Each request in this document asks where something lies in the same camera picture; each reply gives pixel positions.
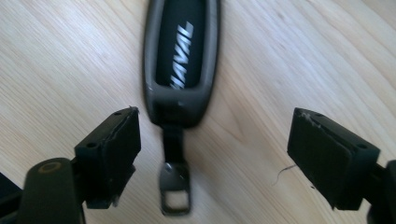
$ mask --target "black strap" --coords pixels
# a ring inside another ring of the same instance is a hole
[[[179,126],[163,125],[163,152],[165,162],[185,162],[183,155],[183,129]]]

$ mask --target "wooden surface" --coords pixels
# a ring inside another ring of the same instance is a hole
[[[364,223],[332,211],[293,161],[294,107],[318,111],[396,158],[396,1],[223,0],[216,85],[186,131],[193,210],[163,217],[160,129],[142,100],[148,0],[0,1],[0,172],[73,147],[112,112],[140,108],[142,151],[117,208],[88,223]]]

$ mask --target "metal buckle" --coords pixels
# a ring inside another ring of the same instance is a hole
[[[166,193],[185,191],[187,207],[172,208],[167,203]],[[160,173],[161,211],[165,216],[184,216],[191,210],[191,189],[189,165],[186,162],[166,162]]]

